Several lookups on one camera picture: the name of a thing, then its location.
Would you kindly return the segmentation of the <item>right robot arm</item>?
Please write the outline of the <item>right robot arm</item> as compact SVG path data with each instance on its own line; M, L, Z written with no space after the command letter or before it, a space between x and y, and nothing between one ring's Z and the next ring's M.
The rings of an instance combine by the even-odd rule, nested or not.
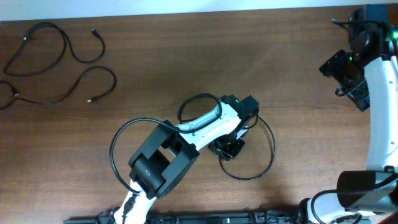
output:
M364 5L332 23L347 31L350 50L337 51L319 71L339 83L337 96L370 111L366 168L344 171L335 189L302 200L292 223L366 223L397 212L397 27L384 5Z

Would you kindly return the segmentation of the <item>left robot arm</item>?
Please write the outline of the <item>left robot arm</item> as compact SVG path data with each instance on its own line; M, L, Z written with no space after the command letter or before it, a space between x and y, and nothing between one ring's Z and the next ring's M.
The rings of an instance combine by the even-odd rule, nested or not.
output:
M165 197L183 179L199 151L207 145L221 151L240 146L247 123L259 112L259 103L247 96L216 99L209 113L174 126L155 120L157 127L129 159L128 193L112 216L112 223L144 223L157 199Z

